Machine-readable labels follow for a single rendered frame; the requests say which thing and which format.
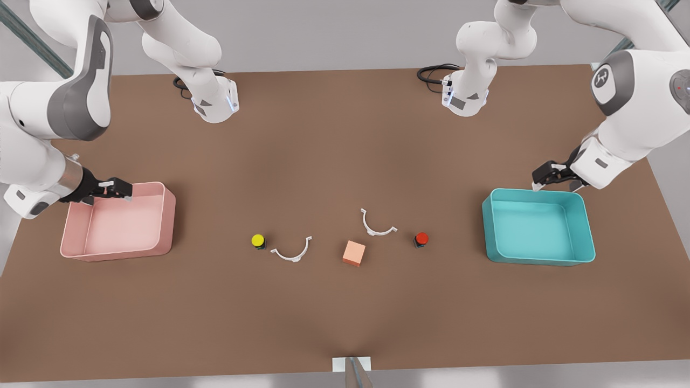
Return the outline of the orange cube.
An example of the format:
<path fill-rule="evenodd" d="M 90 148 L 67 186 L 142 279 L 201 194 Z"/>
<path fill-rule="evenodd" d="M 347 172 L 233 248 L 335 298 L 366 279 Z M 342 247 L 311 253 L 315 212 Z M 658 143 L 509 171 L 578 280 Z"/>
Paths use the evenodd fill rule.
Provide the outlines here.
<path fill-rule="evenodd" d="M 348 240 L 345 251 L 343 253 L 342 261 L 346 264 L 360 267 L 362 259 L 364 258 L 365 245 L 361 245 L 355 241 Z"/>

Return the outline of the blue storage box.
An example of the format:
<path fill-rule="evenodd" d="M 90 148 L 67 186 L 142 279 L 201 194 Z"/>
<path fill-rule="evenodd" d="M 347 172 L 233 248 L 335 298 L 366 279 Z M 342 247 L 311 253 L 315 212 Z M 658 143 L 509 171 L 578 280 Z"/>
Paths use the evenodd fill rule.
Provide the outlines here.
<path fill-rule="evenodd" d="M 481 210 L 493 262 L 572 267 L 596 257 L 584 199 L 576 192 L 497 188 Z"/>

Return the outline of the white post foot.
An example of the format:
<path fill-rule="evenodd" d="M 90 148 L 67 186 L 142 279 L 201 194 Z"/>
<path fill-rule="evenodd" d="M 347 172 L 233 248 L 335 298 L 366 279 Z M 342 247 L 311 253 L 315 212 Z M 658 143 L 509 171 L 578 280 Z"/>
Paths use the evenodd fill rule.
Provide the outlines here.
<path fill-rule="evenodd" d="M 349 357 L 343 358 L 333 358 L 332 359 L 332 372 L 345 372 L 347 366 L 347 359 Z M 371 358 L 370 357 L 355 357 L 360 362 L 361 366 L 365 371 L 371 371 Z"/>

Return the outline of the silver frame post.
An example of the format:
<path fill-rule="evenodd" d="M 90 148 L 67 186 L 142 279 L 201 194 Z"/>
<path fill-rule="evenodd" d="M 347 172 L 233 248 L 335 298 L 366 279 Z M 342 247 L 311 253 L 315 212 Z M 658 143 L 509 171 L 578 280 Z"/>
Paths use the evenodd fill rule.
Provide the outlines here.
<path fill-rule="evenodd" d="M 73 75 L 73 69 L 34 30 L 24 23 L 0 0 L 0 23 L 5 25 L 25 46 L 31 49 L 45 64 L 63 79 Z"/>
<path fill-rule="evenodd" d="M 670 20 L 671 24 L 673 24 L 673 27 L 677 30 L 679 35 L 683 37 L 685 40 L 685 43 L 690 46 L 690 32 L 685 32 L 685 30 L 682 29 L 682 24 L 678 24 L 675 19 L 673 19 L 671 12 L 673 8 L 675 8 L 678 3 L 690 3 L 690 0 L 655 0 L 659 7 L 662 9 L 662 11 L 665 13 L 666 17 L 668 20 Z M 618 51 L 623 51 L 626 49 L 635 49 L 635 45 L 629 38 L 623 38 L 610 52 L 609 54 L 613 54 L 614 52 Z"/>
<path fill-rule="evenodd" d="M 346 388 L 373 388 L 368 371 L 371 370 L 369 357 L 348 357 L 344 359 Z"/>

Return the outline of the pink storage box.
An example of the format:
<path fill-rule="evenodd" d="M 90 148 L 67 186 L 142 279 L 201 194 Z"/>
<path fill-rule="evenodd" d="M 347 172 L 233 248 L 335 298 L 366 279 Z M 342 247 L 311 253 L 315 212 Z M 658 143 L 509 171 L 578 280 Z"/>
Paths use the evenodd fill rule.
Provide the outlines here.
<path fill-rule="evenodd" d="M 160 182 L 133 185 L 133 198 L 69 206 L 60 253 L 100 262 L 163 255 L 172 246 L 176 197 Z"/>

